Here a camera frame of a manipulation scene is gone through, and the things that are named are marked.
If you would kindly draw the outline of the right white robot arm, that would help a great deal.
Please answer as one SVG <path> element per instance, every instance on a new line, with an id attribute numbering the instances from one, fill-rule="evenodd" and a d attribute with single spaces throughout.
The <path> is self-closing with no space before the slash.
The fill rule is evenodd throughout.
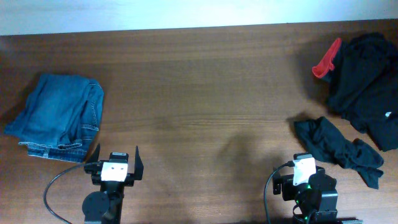
<path id="1" fill-rule="evenodd" d="M 285 201 L 293 200 L 294 209 L 301 211 L 293 214 L 292 223 L 338 223 L 336 179 L 327 175 L 320 166 L 316 166 L 316 173 L 307 183 L 294 185 L 293 177 L 292 174 L 280 175 L 279 171 L 272 177 L 273 194 L 281 194 Z"/>

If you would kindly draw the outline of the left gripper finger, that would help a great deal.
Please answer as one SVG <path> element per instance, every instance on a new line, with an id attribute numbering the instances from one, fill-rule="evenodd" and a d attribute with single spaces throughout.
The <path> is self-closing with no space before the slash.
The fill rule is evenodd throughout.
<path id="1" fill-rule="evenodd" d="M 134 180 L 142 180 L 143 173 L 144 173 L 144 165 L 139 155 L 139 147 L 136 146 L 135 156 L 134 156 Z"/>
<path id="2" fill-rule="evenodd" d="M 92 155 L 90 156 L 90 158 L 88 159 L 89 163 L 93 163 L 93 162 L 98 162 L 98 158 L 99 158 L 99 154 L 100 154 L 100 144 L 98 144 L 95 148 L 95 150 L 93 151 Z"/>

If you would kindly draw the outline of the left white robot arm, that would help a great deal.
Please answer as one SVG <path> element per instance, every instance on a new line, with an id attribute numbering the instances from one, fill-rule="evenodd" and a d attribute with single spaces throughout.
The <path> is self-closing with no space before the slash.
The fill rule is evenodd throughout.
<path id="1" fill-rule="evenodd" d="M 86 196 L 82 204 L 85 223 L 120 224 L 124 199 L 124 188 L 133 187 L 135 181 L 142 180 L 144 165 L 135 148 L 134 172 L 128 172 L 129 154 L 112 152 L 108 160 L 99 160 L 100 146 L 87 160 L 84 170 L 91 175 L 93 185 L 99 191 Z"/>

